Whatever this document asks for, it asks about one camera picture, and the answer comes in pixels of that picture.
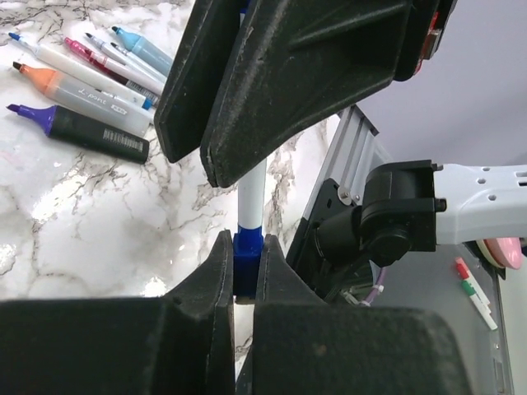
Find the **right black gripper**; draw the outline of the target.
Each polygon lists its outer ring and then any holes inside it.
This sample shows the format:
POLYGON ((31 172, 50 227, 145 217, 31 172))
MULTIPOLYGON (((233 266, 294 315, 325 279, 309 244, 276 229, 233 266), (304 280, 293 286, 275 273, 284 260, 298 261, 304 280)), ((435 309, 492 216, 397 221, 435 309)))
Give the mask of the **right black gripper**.
POLYGON ((419 72, 439 48, 456 0, 414 0, 395 69, 395 81, 407 81, 419 72))

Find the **orange highlighter pen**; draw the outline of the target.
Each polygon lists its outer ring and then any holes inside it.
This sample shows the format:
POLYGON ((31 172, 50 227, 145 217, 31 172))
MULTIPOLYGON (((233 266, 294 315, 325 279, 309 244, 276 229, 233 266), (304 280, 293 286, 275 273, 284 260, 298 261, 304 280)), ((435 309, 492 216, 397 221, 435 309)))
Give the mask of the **orange highlighter pen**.
POLYGON ((150 115, 143 109, 116 100, 76 78, 48 68, 33 68, 24 63, 12 66, 44 96, 79 114, 143 137, 150 115))

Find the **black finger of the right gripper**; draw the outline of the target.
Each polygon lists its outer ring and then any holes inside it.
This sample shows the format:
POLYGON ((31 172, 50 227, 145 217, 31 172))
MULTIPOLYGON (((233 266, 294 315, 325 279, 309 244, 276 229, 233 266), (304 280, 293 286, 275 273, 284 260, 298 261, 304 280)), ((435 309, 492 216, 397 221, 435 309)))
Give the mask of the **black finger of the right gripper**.
POLYGON ((198 0, 154 115, 170 163, 200 146, 238 30, 242 1, 198 0))
POLYGON ((201 145, 226 188, 290 137, 387 87, 408 1, 253 1, 201 145))

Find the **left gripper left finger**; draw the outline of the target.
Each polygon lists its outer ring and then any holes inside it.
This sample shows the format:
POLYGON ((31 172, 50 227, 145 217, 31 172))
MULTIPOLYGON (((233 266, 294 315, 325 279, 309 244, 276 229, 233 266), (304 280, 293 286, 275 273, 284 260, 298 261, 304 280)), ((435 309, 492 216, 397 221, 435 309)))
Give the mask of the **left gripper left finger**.
POLYGON ((233 246, 158 297, 1 305, 4 394, 232 394, 233 246))

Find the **black cap whiteboard marker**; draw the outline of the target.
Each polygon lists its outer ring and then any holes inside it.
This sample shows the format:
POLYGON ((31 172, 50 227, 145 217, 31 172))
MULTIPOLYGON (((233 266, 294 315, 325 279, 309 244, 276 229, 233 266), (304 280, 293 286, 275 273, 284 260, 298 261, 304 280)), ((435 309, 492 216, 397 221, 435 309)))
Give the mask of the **black cap whiteboard marker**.
POLYGON ((130 57, 124 53, 123 50, 119 50, 112 46, 111 43, 107 43, 102 39, 95 37, 90 33, 85 33, 87 39, 105 55, 112 58, 113 60, 123 64, 124 66, 141 73, 144 76, 148 76, 159 82, 166 82, 166 77, 160 74, 156 69, 147 65, 144 67, 142 64, 136 62, 133 57, 130 57))

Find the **blue cap thin marker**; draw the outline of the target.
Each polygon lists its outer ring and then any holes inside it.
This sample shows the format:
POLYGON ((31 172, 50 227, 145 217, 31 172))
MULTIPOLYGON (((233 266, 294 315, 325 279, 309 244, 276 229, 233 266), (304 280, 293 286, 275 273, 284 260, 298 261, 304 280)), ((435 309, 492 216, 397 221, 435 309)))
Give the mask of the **blue cap thin marker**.
POLYGON ((233 239, 234 288, 237 304, 252 304, 264 245, 263 213, 267 160, 260 161, 238 182, 237 231, 233 239))

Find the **blue acrylic marker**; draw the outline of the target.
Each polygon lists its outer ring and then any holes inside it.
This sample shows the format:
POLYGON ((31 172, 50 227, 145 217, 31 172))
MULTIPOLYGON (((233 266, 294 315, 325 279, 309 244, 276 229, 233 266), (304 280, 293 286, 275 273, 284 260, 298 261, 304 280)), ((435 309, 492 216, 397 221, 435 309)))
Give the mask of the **blue acrylic marker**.
POLYGON ((40 61, 57 68, 59 71, 65 72, 69 76, 75 77, 97 90, 117 95, 120 99, 133 103, 143 109, 150 109, 152 107, 152 102, 146 96, 129 89, 110 77, 97 72, 95 69, 79 63, 73 58, 69 58, 67 55, 51 49, 45 44, 33 43, 16 33, 9 32, 8 34, 18 44, 32 52, 40 61))

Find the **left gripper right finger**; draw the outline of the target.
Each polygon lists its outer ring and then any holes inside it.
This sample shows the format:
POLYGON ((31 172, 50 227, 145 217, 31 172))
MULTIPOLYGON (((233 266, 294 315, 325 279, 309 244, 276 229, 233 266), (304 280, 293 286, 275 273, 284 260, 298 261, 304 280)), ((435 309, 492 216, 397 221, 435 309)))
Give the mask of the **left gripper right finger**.
POLYGON ((419 309, 323 302, 265 238, 239 394, 469 394, 454 333, 419 309))

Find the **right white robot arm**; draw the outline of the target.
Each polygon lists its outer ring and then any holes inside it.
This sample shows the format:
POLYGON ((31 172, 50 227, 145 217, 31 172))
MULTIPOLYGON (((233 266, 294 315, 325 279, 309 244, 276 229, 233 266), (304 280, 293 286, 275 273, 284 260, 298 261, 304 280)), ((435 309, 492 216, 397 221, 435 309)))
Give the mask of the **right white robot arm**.
MULTIPOLYGON (((441 42, 452 1, 197 1, 155 115, 171 162, 199 150, 227 188, 286 140, 406 81, 441 42)), ((381 266, 440 244, 523 236, 525 168, 382 165, 366 178, 343 248, 381 266)))

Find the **pink red pen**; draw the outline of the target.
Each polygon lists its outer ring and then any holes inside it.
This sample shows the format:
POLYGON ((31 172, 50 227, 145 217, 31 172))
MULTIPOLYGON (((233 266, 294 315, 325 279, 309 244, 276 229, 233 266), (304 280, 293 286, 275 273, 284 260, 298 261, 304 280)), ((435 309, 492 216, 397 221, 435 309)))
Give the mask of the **pink red pen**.
POLYGON ((140 72, 137 72, 125 65, 108 58, 105 55, 98 54, 91 49, 88 49, 83 44, 68 37, 64 39, 65 44, 76 54, 88 60, 90 63, 100 64, 112 72, 127 78, 128 80, 140 85, 141 87, 151 91, 153 94, 160 96, 164 90, 164 85, 153 78, 150 78, 140 72))

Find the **purple highlighter black cap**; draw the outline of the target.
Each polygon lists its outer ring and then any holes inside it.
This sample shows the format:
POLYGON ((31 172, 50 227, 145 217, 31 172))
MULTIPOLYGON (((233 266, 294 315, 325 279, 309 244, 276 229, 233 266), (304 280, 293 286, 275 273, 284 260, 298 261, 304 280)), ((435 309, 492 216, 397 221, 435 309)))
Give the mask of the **purple highlighter black cap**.
POLYGON ((140 165, 147 161, 149 141, 60 105, 35 109, 9 104, 7 109, 35 122, 48 138, 140 165))

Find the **light blue highlighter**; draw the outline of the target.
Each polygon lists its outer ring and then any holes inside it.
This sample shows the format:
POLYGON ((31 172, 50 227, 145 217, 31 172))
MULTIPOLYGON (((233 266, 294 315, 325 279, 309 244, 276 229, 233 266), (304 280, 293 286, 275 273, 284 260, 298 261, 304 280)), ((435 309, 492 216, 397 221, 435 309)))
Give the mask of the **light blue highlighter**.
POLYGON ((142 35, 128 32, 118 26, 112 26, 111 29, 128 51, 134 53, 164 77, 169 75, 173 58, 168 54, 156 47, 151 41, 142 35))

